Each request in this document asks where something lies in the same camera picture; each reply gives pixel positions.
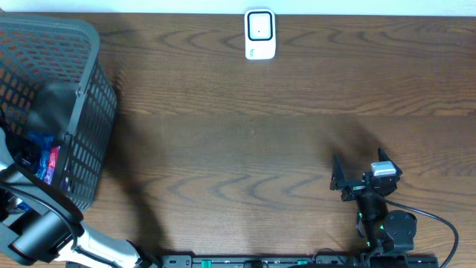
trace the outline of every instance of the black cable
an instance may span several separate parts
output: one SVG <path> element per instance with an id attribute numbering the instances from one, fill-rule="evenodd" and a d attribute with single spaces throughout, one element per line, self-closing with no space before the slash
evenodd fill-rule
<path id="1" fill-rule="evenodd" d="M 423 210 L 419 210 L 418 208 L 412 208 L 410 206 L 407 206 L 407 205 L 402 205 L 402 204 L 399 204 L 397 202 L 394 202 L 394 201 L 390 201 L 390 200 L 387 200 L 385 199 L 384 197 L 382 197 L 381 195 L 377 194 L 375 192 L 375 190 L 372 188 L 372 191 L 373 193 L 377 196 L 377 198 L 383 202 L 386 202 L 387 204 L 389 205 L 393 205 L 393 206 L 396 206 L 396 207 L 399 207 L 399 208 L 403 208 L 403 209 L 406 209 L 406 210 L 409 210 L 409 211 L 413 211 L 413 212 L 416 212 L 416 213 L 419 213 L 421 215 L 425 215 L 427 217 L 430 217 L 434 220 L 438 220 L 442 223 L 445 223 L 452 231 L 453 231 L 453 234 L 454 234 L 454 243 L 453 243 L 453 248 L 451 249 L 451 251 L 449 252 L 449 255 L 448 257 L 446 258 L 446 260 L 443 262 L 443 264 L 441 264 L 440 268 L 445 268 L 449 262 L 451 261 L 451 259 L 453 258 L 453 255 L 454 253 L 456 253 L 456 249 L 458 247 L 458 243 L 460 241 L 460 236 L 458 235 L 458 231 L 456 230 L 456 228 L 447 220 L 441 218 L 441 217 L 438 217 L 437 215 L 433 215 L 431 213 L 428 213 L 426 211 L 423 211 Z"/>
<path id="2" fill-rule="evenodd" d="M 340 261 L 343 265 L 345 265 L 345 261 L 342 260 L 341 256 L 337 255 L 337 252 L 336 252 L 334 249 L 331 249 L 331 248 L 319 249 L 319 250 L 312 256 L 312 262 L 313 262 L 314 264 L 315 264 L 315 262 L 316 262 L 316 260 L 315 260 L 316 257 L 318 257 L 318 256 L 321 254 L 321 252 L 323 252 L 324 250 L 330 251 L 330 252 L 334 253 L 334 256 L 337 257 L 337 258 L 339 259 L 339 261 Z"/>
<path id="3" fill-rule="evenodd" d="M 362 218 L 362 213 L 360 213 L 360 211 L 357 211 L 357 220 L 356 220 L 357 233 L 358 233 L 359 237 L 365 238 L 365 235 L 362 232 L 362 229 L 360 228 L 360 219 L 361 218 Z"/>
<path id="4" fill-rule="evenodd" d="M 45 206 L 46 208 L 48 208 L 53 213 L 55 213 L 64 222 L 64 224 L 66 224 L 66 227 L 68 228 L 71 235 L 73 236 L 73 245 L 71 246 L 71 249 L 76 248 L 77 234 L 74 231 L 73 225 L 69 222 L 68 218 L 66 218 L 66 216 L 61 213 L 61 211 L 59 211 L 57 208 L 53 207 L 52 205 L 48 204 L 46 201 L 42 200 L 41 198 L 35 197 L 33 194 L 29 194 L 25 191 L 22 191 L 22 190 L 19 190 L 19 189 L 16 189 L 16 188 L 12 187 L 9 183 L 0 182 L 0 189 L 10 191 L 14 194 L 17 194 L 17 195 L 21 196 L 21 197 L 30 198 L 30 199 L 34 200 L 35 202 Z"/>
<path id="5" fill-rule="evenodd" d="M 110 266 L 112 268 L 120 268 L 114 261 L 105 261 L 102 258 L 98 258 L 98 257 L 94 256 L 93 254 L 91 254 L 87 251 L 84 251 L 83 249 L 81 249 L 80 246 L 78 246 L 75 251 L 76 251 L 77 254 L 81 254 L 83 256 L 86 256 L 87 258 L 90 258 L 93 261 L 97 261 L 98 263 L 105 264 L 106 266 Z"/>

